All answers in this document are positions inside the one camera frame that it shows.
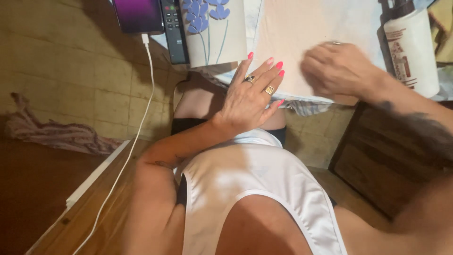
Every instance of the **smartphone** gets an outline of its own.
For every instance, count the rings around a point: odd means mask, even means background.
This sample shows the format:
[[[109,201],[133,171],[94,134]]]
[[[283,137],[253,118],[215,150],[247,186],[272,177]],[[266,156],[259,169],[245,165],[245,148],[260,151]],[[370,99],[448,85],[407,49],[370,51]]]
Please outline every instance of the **smartphone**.
[[[160,0],[113,0],[113,6],[123,33],[164,33]]]

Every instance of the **black remote control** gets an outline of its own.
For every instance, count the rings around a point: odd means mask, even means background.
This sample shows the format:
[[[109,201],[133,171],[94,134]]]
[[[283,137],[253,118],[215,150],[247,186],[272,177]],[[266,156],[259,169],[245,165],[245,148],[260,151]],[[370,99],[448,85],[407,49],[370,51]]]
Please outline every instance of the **black remote control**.
[[[179,9],[179,0],[161,0],[161,4],[170,62],[171,64],[188,64],[189,54],[187,52],[183,18]]]

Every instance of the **gold ring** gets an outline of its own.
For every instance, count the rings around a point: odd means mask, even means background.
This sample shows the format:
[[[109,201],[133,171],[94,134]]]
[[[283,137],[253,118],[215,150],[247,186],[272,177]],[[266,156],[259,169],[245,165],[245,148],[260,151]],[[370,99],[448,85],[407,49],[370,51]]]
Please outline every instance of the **gold ring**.
[[[249,75],[247,75],[247,77],[244,79],[244,81],[253,84],[253,83],[255,82],[255,76],[249,74]]]
[[[272,96],[272,94],[274,92],[274,88],[271,86],[268,86],[264,91],[266,91],[266,93],[268,93],[269,95]]]

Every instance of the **white charging cable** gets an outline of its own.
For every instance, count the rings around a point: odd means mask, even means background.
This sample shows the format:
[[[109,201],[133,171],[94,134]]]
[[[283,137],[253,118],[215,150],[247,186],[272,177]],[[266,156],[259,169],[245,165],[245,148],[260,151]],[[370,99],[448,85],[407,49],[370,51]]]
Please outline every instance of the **white charging cable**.
[[[96,220],[94,221],[93,229],[91,230],[91,232],[87,236],[87,238],[80,244],[80,246],[77,248],[77,250],[72,255],[75,255],[77,252],[79,252],[79,250],[87,243],[87,241],[93,235],[94,230],[96,229],[97,221],[99,220],[99,216],[101,215],[101,211],[104,208],[104,205],[107,203],[107,200],[109,199],[110,195],[112,194],[113,189],[115,188],[116,183],[118,182],[118,179],[120,178],[121,174],[123,173],[124,168],[127,165],[127,162],[129,162],[130,156],[132,155],[132,150],[134,149],[135,143],[137,142],[137,139],[139,137],[140,130],[143,125],[143,121],[145,121],[146,114],[148,113],[149,104],[151,103],[151,99],[153,98],[153,95],[154,95],[153,62],[151,61],[151,54],[149,53],[149,38],[148,38],[148,34],[142,34],[141,36],[142,36],[143,44],[145,45],[145,48],[146,48],[146,52],[148,53],[149,66],[151,68],[151,82],[153,84],[153,92],[151,93],[151,96],[149,97],[148,105],[146,106],[146,110],[145,110],[145,114],[143,115],[142,121],[140,122],[139,130],[137,132],[137,136],[134,139],[134,143],[132,144],[132,147],[130,148],[129,156],[127,157],[126,162],[124,163],[123,167],[121,168],[120,173],[118,174],[118,177],[116,178],[115,182],[113,183],[113,186],[110,189],[109,194],[107,195],[106,199],[104,200],[104,202],[101,205],[101,208],[99,209],[99,212],[97,213]]]

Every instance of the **pink fingernail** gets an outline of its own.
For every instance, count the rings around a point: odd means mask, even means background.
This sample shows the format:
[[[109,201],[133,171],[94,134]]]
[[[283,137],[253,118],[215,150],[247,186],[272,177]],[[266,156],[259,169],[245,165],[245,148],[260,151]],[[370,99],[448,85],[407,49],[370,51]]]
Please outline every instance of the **pink fingernail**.
[[[282,99],[282,100],[280,101],[280,103],[279,103],[279,104],[277,104],[277,107],[280,107],[280,105],[282,105],[282,104],[283,104],[283,102],[284,102],[284,99]]]
[[[282,67],[283,67],[283,62],[281,62],[281,61],[278,62],[278,63],[275,65],[275,67],[276,67],[277,69],[282,69]]]

